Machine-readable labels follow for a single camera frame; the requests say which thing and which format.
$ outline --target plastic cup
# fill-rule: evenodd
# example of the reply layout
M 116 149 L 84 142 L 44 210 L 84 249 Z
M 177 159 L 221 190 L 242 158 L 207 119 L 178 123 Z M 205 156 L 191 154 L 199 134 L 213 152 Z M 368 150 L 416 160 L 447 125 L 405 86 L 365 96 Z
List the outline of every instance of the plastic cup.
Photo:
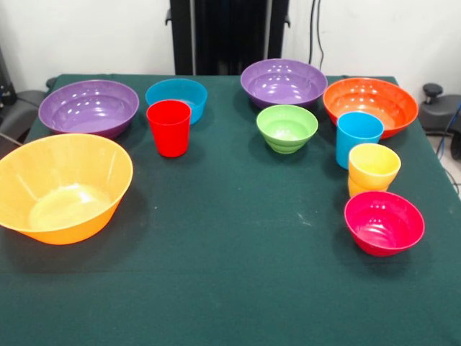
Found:
M 147 119 L 160 155 L 178 157 L 186 153 L 191 114 L 187 103 L 175 99 L 154 103 L 147 109 Z
M 377 117 L 364 112 L 344 113 L 338 119 L 336 162 L 347 169 L 351 149 L 362 143 L 377 143 L 383 133 L 384 125 Z
M 387 146 L 376 143 L 355 146 L 349 153 L 350 196 L 365 191 L 386 191 L 400 166 L 400 158 Z

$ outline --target yellow cup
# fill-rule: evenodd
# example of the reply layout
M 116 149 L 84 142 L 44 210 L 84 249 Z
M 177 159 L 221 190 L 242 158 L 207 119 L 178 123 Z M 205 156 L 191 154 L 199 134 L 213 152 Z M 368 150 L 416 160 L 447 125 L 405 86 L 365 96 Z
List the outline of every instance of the yellow cup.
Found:
M 398 155 L 387 146 L 359 144 L 349 152 L 349 195 L 386 191 L 401 166 Z

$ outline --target ridged green bowl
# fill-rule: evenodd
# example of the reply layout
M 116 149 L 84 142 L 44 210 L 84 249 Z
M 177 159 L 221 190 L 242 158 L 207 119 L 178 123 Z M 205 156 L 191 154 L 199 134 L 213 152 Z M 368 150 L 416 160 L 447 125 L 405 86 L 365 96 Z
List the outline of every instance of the ridged green bowl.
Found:
M 296 152 L 318 129 L 314 114 L 292 105 L 276 105 L 262 110 L 256 125 L 267 144 L 279 154 Z

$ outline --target bowl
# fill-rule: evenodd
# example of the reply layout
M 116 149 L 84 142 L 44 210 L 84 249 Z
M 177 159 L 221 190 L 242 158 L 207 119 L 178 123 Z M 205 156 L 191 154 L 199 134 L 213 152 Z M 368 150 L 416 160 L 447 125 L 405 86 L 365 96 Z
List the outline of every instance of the bowl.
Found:
M 344 209 L 357 245 L 373 256 L 390 256 L 410 249 L 424 235 L 424 219 L 405 198 L 381 191 L 363 192 Z
M 165 99 L 177 99 L 187 103 L 192 109 L 191 125 L 202 117 L 207 98 L 208 92 L 201 83 L 182 78 L 160 81 L 146 92 L 146 102 L 149 106 Z
M 133 164 L 95 135 L 42 138 L 0 160 L 0 225 L 48 244 L 93 236 L 130 186 Z
M 114 138 L 128 127 L 138 107 L 138 95 L 122 83 L 79 81 L 48 95 L 40 105 L 38 117 L 55 133 Z
M 304 146 L 318 129 L 318 121 L 308 110 L 292 105 L 262 110 L 256 125 L 269 146 L 279 154 L 291 154 Z
M 336 81 L 323 94 L 323 103 L 335 125 L 344 113 L 361 111 L 374 115 L 384 124 L 381 139 L 407 128 L 418 116 L 418 104 L 408 92 L 373 78 Z
M 272 105 L 312 105 L 328 86 L 326 77 L 307 63 L 287 59 L 258 61 L 243 71 L 240 83 L 253 103 Z

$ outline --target black knob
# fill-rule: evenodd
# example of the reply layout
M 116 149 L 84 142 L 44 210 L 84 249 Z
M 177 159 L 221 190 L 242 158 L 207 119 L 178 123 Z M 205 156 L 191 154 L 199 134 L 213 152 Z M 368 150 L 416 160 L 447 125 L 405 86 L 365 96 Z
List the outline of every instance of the black knob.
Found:
M 442 92 L 444 92 L 443 88 L 435 83 L 428 83 L 423 85 L 423 91 L 424 94 L 426 94 L 427 97 L 437 97 L 439 96 Z

